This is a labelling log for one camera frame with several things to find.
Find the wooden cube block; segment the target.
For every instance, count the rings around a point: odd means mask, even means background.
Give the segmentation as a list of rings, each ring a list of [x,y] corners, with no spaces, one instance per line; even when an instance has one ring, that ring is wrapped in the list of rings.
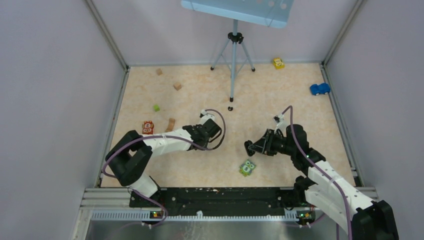
[[[179,91],[182,88],[182,84],[180,82],[175,82],[173,87],[176,91]]]

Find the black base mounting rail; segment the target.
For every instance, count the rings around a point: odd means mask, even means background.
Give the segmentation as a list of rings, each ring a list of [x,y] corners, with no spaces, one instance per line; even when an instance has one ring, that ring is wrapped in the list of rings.
[[[170,217],[294,217],[313,222],[317,208],[302,200],[293,187],[168,187],[144,199],[130,195],[129,207],[164,207]]]

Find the light blue tripod stand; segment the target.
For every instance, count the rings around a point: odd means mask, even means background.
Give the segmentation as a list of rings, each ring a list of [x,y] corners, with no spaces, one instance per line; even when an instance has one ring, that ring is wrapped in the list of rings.
[[[227,63],[227,60],[224,57],[224,51],[226,50],[227,46],[231,44],[231,61],[230,63]],[[237,67],[237,49],[238,46],[241,46],[242,51],[245,54],[245,60],[241,64],[240,67]],[[252,72],[256,71],[256,68],[254,66],[254,63],[252,61],[252,58],[249,54],[249,51],[246,47],[246,44],[244,43],[244,35],[239,32],[239,21],[237,19],[233,20],[232,24],[232,31],[227,34],[227,41],[225,42],[224,46],[221,48],[221,51],[219,52],[219,55],[215,58],[215,60],[212,62],[212,65],[210,67],[210,70],[213,71],[218,64],[218,61],[220,59],[224,60],[224,63],[227,64],[229,70],[230,70],[230,94],[229,94],[229,102],[234,102],[234,91],[235,91],[235,82],[236,77],[238,73],[242,70],[242,68],[245,66],[246,63],[249,63],[250,70]]]

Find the green owl number block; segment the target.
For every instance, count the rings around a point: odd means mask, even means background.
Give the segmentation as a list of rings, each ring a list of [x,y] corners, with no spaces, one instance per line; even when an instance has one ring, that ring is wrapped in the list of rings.
[[[247,159],[243,164],[240,165],[239,173],[244,177],[250,176],[256,167],[257,165],[255,163]]]

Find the small green cube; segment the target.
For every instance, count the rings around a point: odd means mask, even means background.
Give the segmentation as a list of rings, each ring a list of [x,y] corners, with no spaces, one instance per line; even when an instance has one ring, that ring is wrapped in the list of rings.
[[[155,111],[155,112],[159,112],[159,111],[161,110],[160,106],[159,106],[159,105],[157,105],[157,104],[155,104],[155,105],[153,106],[153,109],[154,109],[154,111]]]

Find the light blue perforated board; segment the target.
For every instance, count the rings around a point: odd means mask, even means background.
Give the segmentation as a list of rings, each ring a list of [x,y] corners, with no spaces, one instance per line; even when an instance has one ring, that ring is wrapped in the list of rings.
[[[271,28],[285,28],[294,0],[182,0],[185,9]]]

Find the wooden arch block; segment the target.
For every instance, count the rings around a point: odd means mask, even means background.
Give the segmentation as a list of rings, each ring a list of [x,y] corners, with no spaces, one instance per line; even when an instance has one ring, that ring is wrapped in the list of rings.
[[[169,118],[165,132],[172,132],[174,130],[175,122],[176,120],[174,118]]]

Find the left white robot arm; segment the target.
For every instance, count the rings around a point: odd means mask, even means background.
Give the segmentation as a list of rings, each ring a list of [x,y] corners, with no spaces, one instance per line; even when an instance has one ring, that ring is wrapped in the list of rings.
[[[222,134],[223,129],[212,118],[162,134],[141,135],[131,130],[106,155],[103,174],[140,193],[141,200],[154,207],[161,194],[156,182],[145,173],[149,161],[173,152],[209,151],[208,144]]]

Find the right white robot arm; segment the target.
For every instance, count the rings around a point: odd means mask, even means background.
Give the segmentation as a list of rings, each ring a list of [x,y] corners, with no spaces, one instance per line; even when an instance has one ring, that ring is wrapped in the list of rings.
[[[244,147],[249,156],[284,154],[304,175],[295,180],[293,200],[299,206],[311,204],[337,223],[351,240],[398,240],[392,207],[356,189],[309,146],[307,133],[299,124],[281,130],[267,129],[264,135]]]

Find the orange red animal block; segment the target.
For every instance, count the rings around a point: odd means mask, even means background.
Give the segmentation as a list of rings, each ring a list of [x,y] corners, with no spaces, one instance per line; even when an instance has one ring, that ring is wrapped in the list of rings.
[[[154,123],[151,120],[144,121],[142,124],[142,134],[143,135],[153,135],[154,134]]]

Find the small wooden cube far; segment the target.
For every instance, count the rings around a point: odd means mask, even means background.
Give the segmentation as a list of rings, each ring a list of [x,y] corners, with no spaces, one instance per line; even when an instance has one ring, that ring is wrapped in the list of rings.
[[[161,68],[156,69],[156,74],[157,74],[158,76],[162,75],[162,74],[163,74],[162,69],[161,69]]]

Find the blue toy car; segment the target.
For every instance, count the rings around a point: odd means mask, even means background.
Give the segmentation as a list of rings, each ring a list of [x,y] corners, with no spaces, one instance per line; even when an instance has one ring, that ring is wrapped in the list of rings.
[[[328,95],[331,92],[330,86],[325,82],[321,84],[313,84],[309,87],[309,90],[314,96]]]

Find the black earbud charging case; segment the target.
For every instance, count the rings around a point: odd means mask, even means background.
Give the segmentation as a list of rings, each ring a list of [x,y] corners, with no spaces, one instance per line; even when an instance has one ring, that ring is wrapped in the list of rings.
[[[255,154],[255,151],[250,149],[250,146],[253,144],[251,140],[247,140],[244,142],[244,149],[249,157],[252,157]]]

